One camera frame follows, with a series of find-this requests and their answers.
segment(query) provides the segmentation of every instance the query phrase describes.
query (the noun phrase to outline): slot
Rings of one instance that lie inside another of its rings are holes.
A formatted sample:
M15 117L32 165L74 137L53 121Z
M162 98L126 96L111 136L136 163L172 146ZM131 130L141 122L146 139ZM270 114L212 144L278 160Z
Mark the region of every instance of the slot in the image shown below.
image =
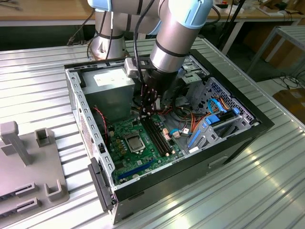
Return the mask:
M170 148L167 145L164 137L161 135L155 124L150 118L142 119L142 125L144 126L145 130L147 131L150 139L156 145L160 156L165 156L166 153L170 153Z

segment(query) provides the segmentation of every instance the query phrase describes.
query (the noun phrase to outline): wooden desk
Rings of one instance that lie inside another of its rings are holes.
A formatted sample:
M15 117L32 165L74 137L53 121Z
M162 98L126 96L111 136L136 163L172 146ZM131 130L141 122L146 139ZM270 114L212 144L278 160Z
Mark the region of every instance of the wooden desk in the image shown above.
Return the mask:
M91 7L87 0L18 0L23 11L17 11L0 6L0 26L47 26L47 25L80 25L90 15ZM227 20L228 14L221 13L220 22ZM227 54L242 25L255 21L293 21L297 25L303 18L294 14L292 18L284 16L268 16L258 9L244 11L236 18L236 25L225 44L222 52ZM217 19L217 14L211 10L208 21ZM94 16L87 24L95 24Z
M92 11L87 0L17 1L22 11L0 6L0 26L77 25Z

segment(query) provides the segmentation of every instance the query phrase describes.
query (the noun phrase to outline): table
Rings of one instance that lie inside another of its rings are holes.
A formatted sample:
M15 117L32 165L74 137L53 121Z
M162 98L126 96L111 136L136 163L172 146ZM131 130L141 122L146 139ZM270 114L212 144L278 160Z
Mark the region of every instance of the table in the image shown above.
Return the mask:
M247 74L251 72L251 70L254 68L255 64L259 60L259 58L263 55L265 49L268 47L268 45L271 43L271 41L274 39L276 35L280 35L282 38L279 41L278 44L283 44L285 40L290 41L292 44L297 46L298 48L305 51L305 26L276 26L272 29L271 33L267 37L267 39L264 41L258 52L255 54L254 58L252 59L249 68L247 69ZM274 49L274 53L279 49L280 45L276 45ZM295 72L297 72L299 69L301 69L304 66L304 62L301 62L299 66L297 66Z
M139 41L140 54L149 54L153 44ZM133 54L132 42L126 46ZM197 38L193 48L275 126L233 162L116 228L304 228L305 126L207 40ZM54 131L70 193L66 203L9 228L114 228L94 190L65 82L63 65L85 61L81 45L0 52L0 122L16 120L21 134L41 127Z

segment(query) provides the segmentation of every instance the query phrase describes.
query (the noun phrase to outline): gray 3d printed holder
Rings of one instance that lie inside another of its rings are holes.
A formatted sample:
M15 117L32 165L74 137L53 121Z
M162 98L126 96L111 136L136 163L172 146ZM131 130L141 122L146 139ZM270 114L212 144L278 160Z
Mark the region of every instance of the gray 3d printed holder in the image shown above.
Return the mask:
M54 133L18 134L16 122L0 124L0 228L69 199Z

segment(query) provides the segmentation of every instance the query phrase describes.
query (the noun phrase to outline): black computer chassis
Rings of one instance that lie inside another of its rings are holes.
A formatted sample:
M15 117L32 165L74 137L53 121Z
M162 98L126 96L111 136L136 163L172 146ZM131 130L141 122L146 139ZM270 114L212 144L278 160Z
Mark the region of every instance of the black computer chassis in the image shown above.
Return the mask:
M208 173L234 160L255 139L266 133L274 123L261 112L248 98L246 98L229 80L227 80L211 63L209 63L197 50L191 50L192 55L211 76L225 87L235 99L237 99L260 123L246 130L241 135L230 137L208 149L191 157L181 160L152 175L141 178L124 188L113 193L109 187L109 181L103 176L103 168L95 158L88 165L99 200L104 211L112 214L113 224L126 219L134 213L158 202L162 198L178 191ZM66 68L77 67L79 64L71 64Z

